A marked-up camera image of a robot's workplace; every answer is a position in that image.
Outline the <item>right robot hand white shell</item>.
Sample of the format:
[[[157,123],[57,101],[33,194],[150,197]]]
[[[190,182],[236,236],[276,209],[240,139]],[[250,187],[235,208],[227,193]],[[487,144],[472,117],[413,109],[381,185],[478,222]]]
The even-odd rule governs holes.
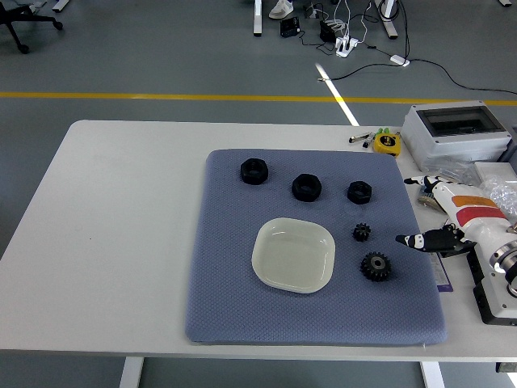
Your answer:
[[[440,176],[422,175],[404,180],[430,193],[448,215],[449,224],[423,234],[398,235],[396,241],[418,251],[445,252],[459,243],[472,242],[481,257],[492,262],[516,251],[516,234],[502,210],[480,188],[448,181]]]

